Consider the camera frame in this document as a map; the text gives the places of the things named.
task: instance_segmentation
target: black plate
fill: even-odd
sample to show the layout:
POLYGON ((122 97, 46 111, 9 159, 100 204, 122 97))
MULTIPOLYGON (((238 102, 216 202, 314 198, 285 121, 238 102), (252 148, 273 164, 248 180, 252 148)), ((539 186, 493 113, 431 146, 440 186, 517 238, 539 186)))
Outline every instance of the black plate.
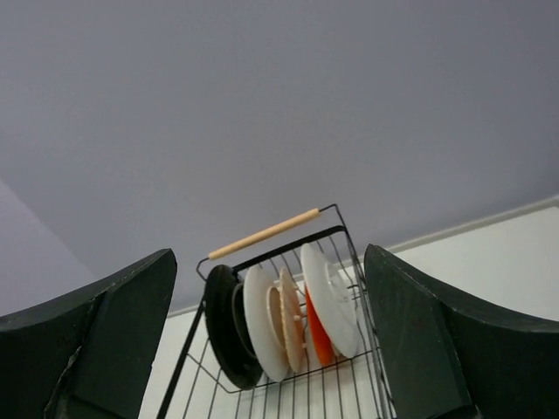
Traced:
POLYGON ((262 375, 248 336, 242 285, 224 264, 213 268, 204 291, 211 347, 227 378, 237 387, 254 388, 262 375))

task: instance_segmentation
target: dish rack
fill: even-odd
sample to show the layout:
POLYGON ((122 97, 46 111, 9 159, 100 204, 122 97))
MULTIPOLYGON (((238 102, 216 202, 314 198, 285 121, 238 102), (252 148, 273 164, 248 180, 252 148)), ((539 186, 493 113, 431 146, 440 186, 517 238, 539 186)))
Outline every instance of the dish rack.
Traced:
MULTIPOLYGON (((259 265, 279 276, 285 266, 296 282, 301 284, 302 266, 299 249, 303 244, 315 244, 336 267, 355 301, 359 333, 357 355, 351 359, 338 356, 335 362, 321 367, 316 360, 312 339, 304 319, 307 342, 306 366, 298 374, 291 373, 282 382, 272 382, 263 374, 259 384, 249 390, 233 386, 217 364, 205 326, 200 327, 204 315, 204 299, 200 302, 188 332, 183 350, 171 376, 158 419, 168 417, 169 405, 180 399, 184 406, 180 419, 188 418, 396 418, 394 403, 384 372, 383 357, 378 344, 365 287, 362 266, 337 204, 313 209, 291 218, 234 244, 213 251, 197 265, 197 273, 205 281, 203 265, 230 255, 252 244, 267 240, 283 231, 294 229, 324 213, 336 215, 334 225, 314 234, 281 245, 259 256, 240 262, 233 270, 242 278, 248 268, 259 265), (192 375, 186 393, 175 390, 181 374, 192 375)), ((305 300, 300 285, 301 310, 305 313, 305 300)))

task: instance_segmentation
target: plate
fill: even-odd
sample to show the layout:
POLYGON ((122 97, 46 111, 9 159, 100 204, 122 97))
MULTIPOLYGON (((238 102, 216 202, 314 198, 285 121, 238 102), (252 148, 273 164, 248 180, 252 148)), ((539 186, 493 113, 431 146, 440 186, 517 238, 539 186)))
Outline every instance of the plate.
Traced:
POLYGON ((305 359, 305 333, 297 285, 285 267, 279 271, 279 281, 281 324, 286 339, 287 360, 291 369, 299 373, 305 359))
POLYGON ((314 351, 316 352, 316 357, 318 362, 325 367, 330 365, 334 359, 334 350, 332 348, 332 343, 328 334, 322 327, 321 321, 316 315, 316 311, 313 307, 313 302, 311 301, 308 293, 307 286, 305 285, 305 302, 307 303, 307 323, 308 328, 311 331, 311 338, 313 339, 314 351))
POLYGON ((262 375, 246 328, 243 285, 224 264, 213 268, 204 289, 205 319, 219 366, 237 387, 254 388, 262 375))
POLYGON ((305 283, 319 320, 332 344, 346 357, 357 351, 355 303, 340 273, 311 244, 300 249, 305 283))
POLYGON ((243 294, 254 353, 268 377, 282 381, 289 372, 289 361, 281 323, 280 292, 266 271, 253 266, 246 273, 243 294))

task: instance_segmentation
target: white plate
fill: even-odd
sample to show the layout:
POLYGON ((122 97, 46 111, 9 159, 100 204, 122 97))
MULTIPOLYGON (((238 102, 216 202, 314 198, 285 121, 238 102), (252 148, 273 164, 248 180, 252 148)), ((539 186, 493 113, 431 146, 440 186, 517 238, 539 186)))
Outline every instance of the white plate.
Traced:
POLYGON ((311 244, 300 248, 300 261, 308 293, 332 344, 351 358, 357 351, 355 302, 340 273, 311 244))
POLYGON ((282 381, 289 372, 289 362, 281 322, 280 292, 263 269, 253 266, 245 276, 243 298, 254 353, 268 377, 282 381))

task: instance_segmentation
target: orange plate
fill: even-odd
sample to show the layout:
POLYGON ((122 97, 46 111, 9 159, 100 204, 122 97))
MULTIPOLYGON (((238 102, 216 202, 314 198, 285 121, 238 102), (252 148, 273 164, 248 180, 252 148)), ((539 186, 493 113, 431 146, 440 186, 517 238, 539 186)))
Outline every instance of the orange plate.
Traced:
POLYGON ((305 285, 305 302, 307 303, 307 322, 311 329, 311 337, 313 338, 314 350, 318 356, 318 361, 325 367, 334 359, 334 350, 330 338, 326 334, 322 323, 316 315, 313 303, 308 295, 308 289, 305 285))

